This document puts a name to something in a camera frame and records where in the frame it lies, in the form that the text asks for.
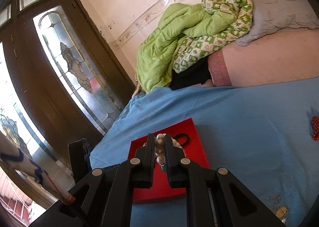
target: blue bedsheet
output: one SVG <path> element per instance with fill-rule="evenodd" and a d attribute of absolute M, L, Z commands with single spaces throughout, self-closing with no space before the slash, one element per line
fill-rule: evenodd
<path fill-rule="evenodd" d="M 191 117 L 211 168 L 230 169 L 273 212 L 286 206 L 286 225 L 296 227 L 319 193 L 313 115 L 319 115 L 319 78 L 246 88 L 156 88 L 130 101 L 92 151 L 91 164 L 121 163 L 132 140 Z M 134 205 L 131 226 L 184 227 L 185 201 Z"/>

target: pink bedsheet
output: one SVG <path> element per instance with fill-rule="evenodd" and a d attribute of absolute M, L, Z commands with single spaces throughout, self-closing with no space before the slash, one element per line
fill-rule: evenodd
<path fill-rule="evenodd" d="M 276 32 L 208 57 L 214 85 L 257 86 L 319 76 L 319 30 Z"/>

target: red tray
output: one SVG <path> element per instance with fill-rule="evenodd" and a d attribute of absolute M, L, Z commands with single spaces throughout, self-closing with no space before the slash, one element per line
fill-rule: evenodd
<path fill-rule="evenodd" d="M 179 133 L 186 133 L 189 136 L 189 143 L 187 143 L 183 149 L 186 153 L 186 157 L 197 162 L 199 165 L 205 168 L 209 168 L 209 164 L 198 136 L 196 127 L 192 118 L 179 122 L 172 126 L 169 126 L 163 130 L 154 132 L 156 136 L 159 133 L 168 133 L 172 137 Z M 141 137 L 131 142 L 128 159 L 134 158 L 135 152 L 138 148 L 142 147 L 144 142 L 147 141 L 147 136 Z M 150 189 L 134 189 L 134 204 L 146 204 L 157 203 L 179 199 L 185 196 L 184 188 L 172 189 L 168 185 L 167 175 L 164 173 L 160 165 L 155 162 L 153 186 Z"/>

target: pillow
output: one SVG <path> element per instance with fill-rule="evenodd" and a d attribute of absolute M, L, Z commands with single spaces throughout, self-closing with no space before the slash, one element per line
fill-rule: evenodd
<path fill-rule="evenodd" d="M 253 26 L 236 40 L 240 46 L 278 30 L 319 28 L 319 20 L 307 0 L 252 0 Z"/>

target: green comforter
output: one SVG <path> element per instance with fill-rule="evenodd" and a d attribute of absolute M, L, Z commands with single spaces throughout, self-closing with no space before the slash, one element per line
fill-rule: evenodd
<path fill-rule="evenodd" d="M 202 4 L 192 6 L 170 5 L 158 27 L 138 50 L 137 81 L 146 93 L 168 86 L 173 66 L 178 73 L 185 70 L 216 51 L 216 47 L 246 34 L 251 21 L 251 0 L 202 0 Z"/>

